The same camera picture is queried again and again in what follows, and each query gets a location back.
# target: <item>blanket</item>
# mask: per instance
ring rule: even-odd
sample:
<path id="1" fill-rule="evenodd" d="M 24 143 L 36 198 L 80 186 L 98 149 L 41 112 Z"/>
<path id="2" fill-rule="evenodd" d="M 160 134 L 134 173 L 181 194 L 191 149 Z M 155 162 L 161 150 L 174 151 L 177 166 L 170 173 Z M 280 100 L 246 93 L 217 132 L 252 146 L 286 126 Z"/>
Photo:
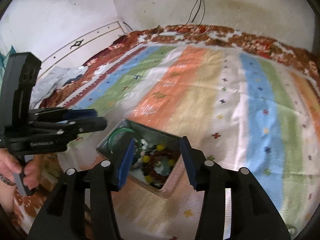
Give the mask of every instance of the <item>blanket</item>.
<path id="1" fill-rule="evenodd" d="M 319 75 L 312 55 L 224 27 L 169 26 L 129 33 L 85 65 L 80 80 L 42 106 L 94 108 L 109 127 L 58 154 L 64 171 L 103 160 L 96 146 L 129 118 L 187 136 L 223 168 L 248 167 L 292 238 L 304 228 L 319 204 L 320 185 Z M 168 199 L 131 180 L 113 194 L 120 233 L 130 240 L 194 239 L 202 201 L 186 173 Z M 227 191 L 225 238 L 230 222 Z"/>

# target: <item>silver screw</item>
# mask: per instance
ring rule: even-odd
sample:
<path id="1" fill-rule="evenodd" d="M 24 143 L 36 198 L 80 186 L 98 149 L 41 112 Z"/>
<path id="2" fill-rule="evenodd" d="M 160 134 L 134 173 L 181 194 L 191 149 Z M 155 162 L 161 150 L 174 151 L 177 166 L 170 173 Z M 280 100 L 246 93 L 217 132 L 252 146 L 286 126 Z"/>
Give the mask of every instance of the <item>silver screw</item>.
<path id="1" fill-rule="evenodd" d="M 102 166 L 102 167 L 108 167 L 108 166 L 110 166 L 110 164 L 111 164 L 110 161 L 105 160 L 105 161 L 103 161 L 103 162 L 101 163 L 101 166 Z"/>
<path id="2" fill-rule="evenodd" d="M 214 162 L 213 162 L 212 160 L 206 160 L 206 161 L 204 162 L 204 165 L 205 165 L 205 166 L 208 166 L 208 167 L 212 167 L 212 166 L 214 165 Z"/>
<path id="3" fill-rule="evenodd" d="M 248 175 L 250 173 L 250 171 L 247 168 L 242 168 L 240 172 L 244 175 Z"/>
<path id="4" fill-rule="evenodd" d="M 76 172 L 76 170 L 75 170 L 74 168 L 70 168 L 70 169 L 67 170 L 67 174 L 68 174 L 68 175 L 72 175 L 72 174 L 74 174 L 75 172 Z"/>

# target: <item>colorful striped bedsheet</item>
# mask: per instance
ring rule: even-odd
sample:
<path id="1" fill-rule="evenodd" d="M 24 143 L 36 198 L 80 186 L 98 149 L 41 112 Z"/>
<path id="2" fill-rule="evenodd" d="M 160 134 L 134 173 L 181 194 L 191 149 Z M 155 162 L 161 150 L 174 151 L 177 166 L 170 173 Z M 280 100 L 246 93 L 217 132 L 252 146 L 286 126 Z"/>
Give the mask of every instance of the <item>colorful striped bedsheet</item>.
<path id="1" fill-rule="evenodd" d="M 101 161 L 95 147 L 122 118 L 129 118 L 188 136 L 193 147 L 224 168 L 248 167 L 292 237 L 319 204 L 317 95 L 310 78 L 274 61 L 218 46 L 141 44 L 101 66 L 61 105 L 94 108 L 109 121 L 106 131 L 70 143 L 68 152 L 59 155 L 64 170 L 84 170 Z M 169 199 L 132 181 L 113 195 L 127 240 L 194 239 L 202 199 L 186 174 Z M 225 237 L 230 205 L 227 199 Z"/>

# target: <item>green stripe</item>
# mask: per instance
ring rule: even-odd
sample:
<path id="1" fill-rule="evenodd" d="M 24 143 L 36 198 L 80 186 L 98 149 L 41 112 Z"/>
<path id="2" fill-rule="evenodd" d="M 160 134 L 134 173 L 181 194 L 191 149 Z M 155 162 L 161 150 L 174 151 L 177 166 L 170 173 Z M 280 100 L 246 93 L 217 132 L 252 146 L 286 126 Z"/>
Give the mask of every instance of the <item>green stripe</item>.
<path id="1" fill-rule="evenodd" d="M 159 65 L 167 54 L 175 48 L 175 46 L 162 46 L 157 51 L 151 53 L 149 57 L 142 60 L 136 67 L 123 75 L 116 84 L 110 87 L 89 108 L 98 111 L 99 116 L 106 115 L 118 101 L 123 99 L 127 93 L 145 79 L 151 68 Z"/>
<path id="2" fill-rule="evenodd" d="M 259 60 L 259 62 L 269 80 L 277 103 L 281 138 L 284 144 L 284 200 L 281 215 L 286 224 L 297 225 L 298 215 L 306 201 L 306 177 L 300 175 L 303 172 L 301 126 L 295 115 L 293 103 L 282 86 L 274 66 L 264 60 Z"/>

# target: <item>blue stripe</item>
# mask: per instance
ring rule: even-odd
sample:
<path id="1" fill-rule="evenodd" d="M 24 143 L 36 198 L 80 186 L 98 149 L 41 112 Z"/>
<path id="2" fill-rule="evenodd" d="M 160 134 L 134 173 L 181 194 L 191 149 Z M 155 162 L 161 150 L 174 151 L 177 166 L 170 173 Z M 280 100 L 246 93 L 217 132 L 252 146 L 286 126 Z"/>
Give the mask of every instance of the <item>blue stripe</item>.
<path id="1" fill-rule="evenodd" d="M 277 104 L 274 102 L 272 87 L 258 60 L 247 54 L 241 54 L 240 59 L 249 96 L 246 167 L 280 210 L 283 199 L 284 145 Z M 264 133 L 264 128 L 269 129 L 268 134 Z"/>
<path id="2" fill-rule="evenodd" d="M 103 80 L 91 93 L 83 97 L 78 103 L 73 107 L 74 109 L 86 109 L 91 106 L 97 99 L 103 96 L 103 94 L 111 88 L 123 75 L 126 75 L 132 68 L 138 66 L 142 60 L 150 56 L 151 52 L 154 52 L 161 48 L 161 46 L 148 47 L 137 56 L 130 59 L 128 62 L 123 64 L 118 70 L 108 75 L 105 80 Z"/>

